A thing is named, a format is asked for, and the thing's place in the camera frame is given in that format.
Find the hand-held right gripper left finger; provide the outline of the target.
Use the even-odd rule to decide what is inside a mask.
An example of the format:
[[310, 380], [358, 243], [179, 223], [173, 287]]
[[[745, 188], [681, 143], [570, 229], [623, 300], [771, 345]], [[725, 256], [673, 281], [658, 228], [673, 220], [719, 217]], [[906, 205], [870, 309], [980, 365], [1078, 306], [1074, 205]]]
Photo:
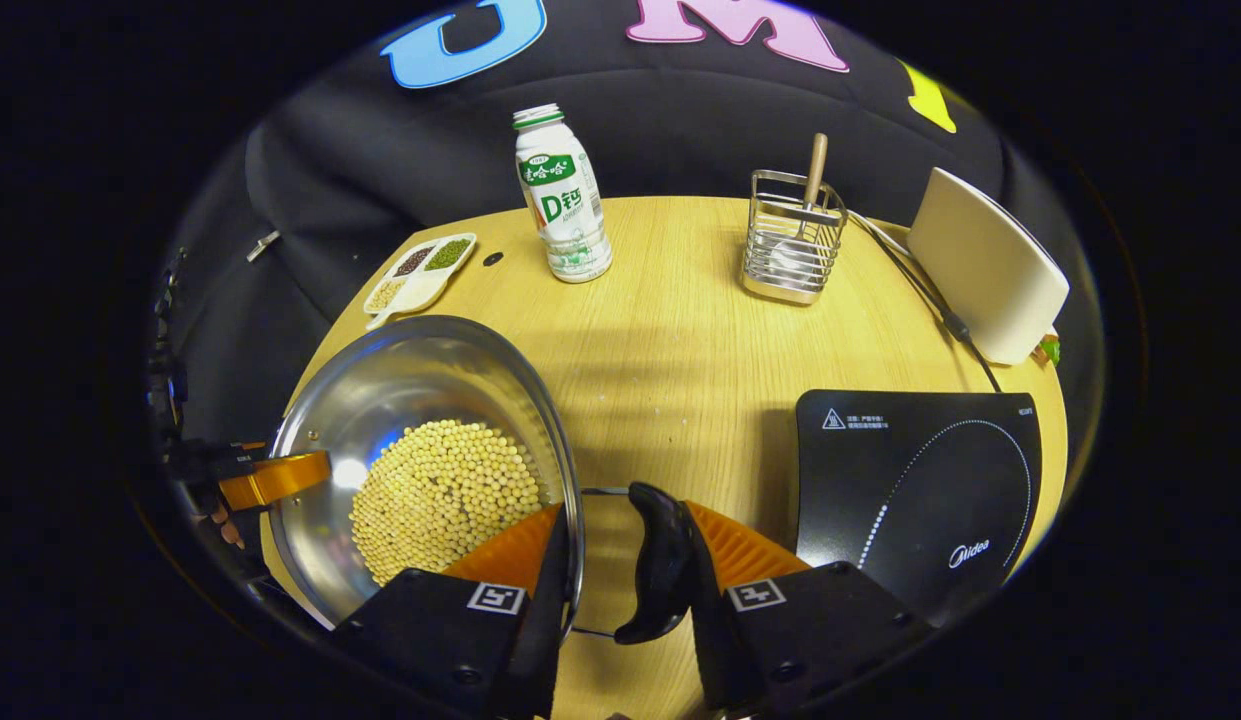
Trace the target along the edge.
[[443, 571], [406, 569], [333, 629], [333, 644], [422, 696], [432, 719], [547, 719], [568, 607], [561, 503]]

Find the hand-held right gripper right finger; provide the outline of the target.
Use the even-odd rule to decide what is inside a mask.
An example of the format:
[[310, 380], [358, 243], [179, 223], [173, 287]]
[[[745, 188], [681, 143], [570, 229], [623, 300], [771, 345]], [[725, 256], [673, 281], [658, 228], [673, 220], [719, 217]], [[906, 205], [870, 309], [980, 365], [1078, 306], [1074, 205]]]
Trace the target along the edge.
[[812, 566], [721, 511], [696, 502], [685, 510], [699, 680], [715, 711], [815, 715], [934, 634], [853, 562]]

